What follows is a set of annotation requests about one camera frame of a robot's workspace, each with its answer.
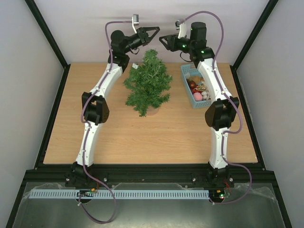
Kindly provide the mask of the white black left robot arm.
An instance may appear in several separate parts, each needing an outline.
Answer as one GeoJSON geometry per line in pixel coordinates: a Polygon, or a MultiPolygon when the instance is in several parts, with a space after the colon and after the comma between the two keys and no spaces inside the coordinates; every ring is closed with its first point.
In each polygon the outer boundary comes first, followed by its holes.
{"type": "Polygon", "coordinates": [[[94,88],[90,92],[84,92],[81,97],[84,135],[76,161],[66,176],[68,186],[87,187],[91,181],[96,180],[92,178],[91,167],[94,164],[99,132],[110,114],[106,98],[128,66],[130,58],[127,54],[140,46],[148,45],[159,31],[159,27],[140,27],[131,36],[126,36],[120,30],[106,36],[110,44],[106,70],[94,88]]]}

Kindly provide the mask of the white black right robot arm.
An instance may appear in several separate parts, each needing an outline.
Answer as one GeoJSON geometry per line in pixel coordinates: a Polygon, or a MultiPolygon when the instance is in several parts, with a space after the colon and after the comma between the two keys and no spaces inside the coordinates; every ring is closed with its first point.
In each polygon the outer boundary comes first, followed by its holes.
{"type": "Polygon", "coordinates": [[[215,54],[207,46],[207,27],[203,22],[191,24],[190,37],[186,37],[186,22],[175,22],[177,34],[160,37],[160,42],[171,51],[182,51],[190,56],[191,62],[208,88],[211,105],[205,112],[205,121],[211,129],[211,155],[206,181],[211,186],[218,186],[228,178],[227,144],[228,132],[235,120],[239,99],[233,97],[219,73],[215,54]]]}

